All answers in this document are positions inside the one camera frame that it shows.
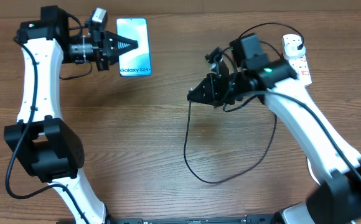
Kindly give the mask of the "blue Galaxy smartphone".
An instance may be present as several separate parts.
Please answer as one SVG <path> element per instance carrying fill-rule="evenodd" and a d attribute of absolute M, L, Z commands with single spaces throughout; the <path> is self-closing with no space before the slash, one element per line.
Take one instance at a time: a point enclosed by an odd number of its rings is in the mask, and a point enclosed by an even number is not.
<path fill-rule="evenodd" d="M 119 42 L 118 47 L 126 50 L 119 56 L 119 71 L 122 77 L 143 77 L 152 74 L 148 23 L 145 18 L 119 18 L 116 20 L 117 34 L 133 40 L 133 43 Z"/>

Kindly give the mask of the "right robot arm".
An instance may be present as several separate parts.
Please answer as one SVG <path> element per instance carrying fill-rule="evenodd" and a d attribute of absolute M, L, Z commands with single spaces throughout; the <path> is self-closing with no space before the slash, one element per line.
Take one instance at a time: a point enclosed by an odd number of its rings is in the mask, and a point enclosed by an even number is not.
<path fill-rule="evenodd" d="M 267 223 L 350 223 L 361 218 L 361 154 L 347 143 L 315 105 L 291 64 L 270 61 L 256 34 L 206 55 L 210 73 L 187 95 L 189 103 L 226 107 L 245 96 L 260 99 L 289 129 L 318 181 L 308 198 L 265 218 Z"/>

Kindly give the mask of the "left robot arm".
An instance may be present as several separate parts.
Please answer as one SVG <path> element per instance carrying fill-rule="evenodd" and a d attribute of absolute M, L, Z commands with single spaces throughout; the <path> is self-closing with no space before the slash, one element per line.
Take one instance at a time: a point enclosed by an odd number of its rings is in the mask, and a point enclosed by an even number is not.
<path fill-rule="evenodd" d="M 105 29 L 107 13 L 95 9 L 71 34 L 73 15 L 56 5 L 45 6 L 40 19 L 20 25 L 14 41 L 24 56 L 21 108 L 4 140 L 29 176 L 54 189 L 75 223 L 113 223 L 107 206 L 96 196 L 83 170 L 81 139 L 65 124 L 60 108 L 60 69 L 66 63 L 89 64 L 104 71 L 120 55 L 138 47 L 135 40 Z"/>

